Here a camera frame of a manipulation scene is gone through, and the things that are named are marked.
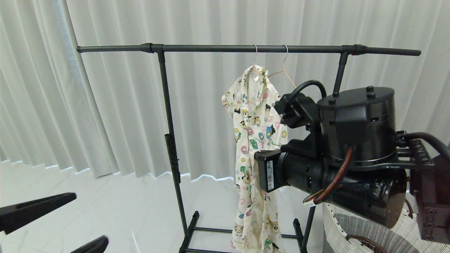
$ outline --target wicker basket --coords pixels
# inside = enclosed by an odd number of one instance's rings
[[[395,227],[388,229],[335,205],[322,206],[324,253],[450,253],[450,245],[420,239],[411,208],[403,209]]]

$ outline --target hanger hook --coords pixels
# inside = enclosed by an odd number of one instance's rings
[[[255,58],[253,60],[253,66],[255,66],[256,56],[258,55],[258,47],[256,45],[254,45],[254,46],[255,46],[256,54],[255,54]]]
[[[286,57],[284,58],[284,61],[283,61],[283,65],[284,65],[284,63],[286,62],[286,58],[288,57],[288,54],[289,54],[289,49],[288,49],[288,46],[286,46],[286,45],[283,45],[285,48],[286,48]]]

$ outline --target basket handle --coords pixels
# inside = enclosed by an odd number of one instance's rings
[[[368,247],[369,249],[373,250],[374,253],[387,253],[387,250],[383,248],[378,243],[372,241],[369,238],[359,236],[359,235],[347,235],[345,239],[349,240],[350,238],[356,239],[361,242],[362,245]]]
[[[413,218],[413,207],[411,206],[411,203],[407,199],[405,199],[405,203],[406,203],[406,205],[408,206],[408,209],[409,209],[408,216],[411,219],[414,219]]]

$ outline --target curtain fold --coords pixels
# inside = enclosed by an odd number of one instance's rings
[[[422,50],[420,57],[351,56],[342,90],[388,86],[396,91],[397,129],[428,131],[450,141],[448,1],[89,1],[67,2],[78,43],[90,45],[257,44],[352,45]],[[284,54],[258,54],[269,72]],[[232,176],[232,122],[220,97],[255,54],[166,53],[181,172]],[[331,92],[339,55],[289,54],[295,83],[317,79]],[[95,101],[123,174],[169,170],[167,133],[156,55],[82,54]],[[282,74],[279,93],[292,90]],[[306,95],[319,98],[314,88]],[[292,138],[305,136],[293,130]]]
[[[112,173],[57,1],[1,2],[1,146],[14,162]]]

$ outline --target clothes rack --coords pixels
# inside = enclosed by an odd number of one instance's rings
[[[164,94],[164,103],[166,107],[167,123],[169,126],[169,133],[165,134],[167,151],[169,154],[169,161],[172,171],[173,182],[175,185],[175,193],[180,210],[181,223],[183,226],[184,240],[179,252],[193,252],[193,253],[227,253],[224,251],[203,250],[189,248],[189,243],[192,239],[194,231],[205,232],[219,232],[231,233],[232,230],[217,229],[209,227],[196,226],[200,214],[198,211],[194,212],[189,226],[187,225],[183,199],[181,197],[180,183],[181,176],[178,166],[178,157],[176,153],[176,142],[172,120],[172,109],[169,96],[169,86],[167,83],[167,70],[165,52],[222,52],[222,53],[334,53],[340,54],[339,67],[337,71],[336,81],[333,89],[333,96],[338,96],[339,88],[344,74],[344,68],[347,63],[349,55],[360,54],[396,54],[396,55],[420,55],[419,50],[407,49],[390,49],[390,48],[373,48],[364,45],[342,45],[342,46],[308,46],[308,45],[164,45],[144,43],[141,45],[112,45],[112,46],[78,46],[76,48],[78,53],[87,52],[123,52],[123,51],[142,51],[145,53],[156,53],[158,55],[159,67],[161,72],[162,90]],[[311,230],[311,225],[314,217],[315,207],[311,207],[308,214],[308,219],[305,227],[305,234],[302,233],[298,219],[294,219],[293,226],[295,235],[282,235],[283,238],[296,239],[301,253],[307,253],[306,245]]]

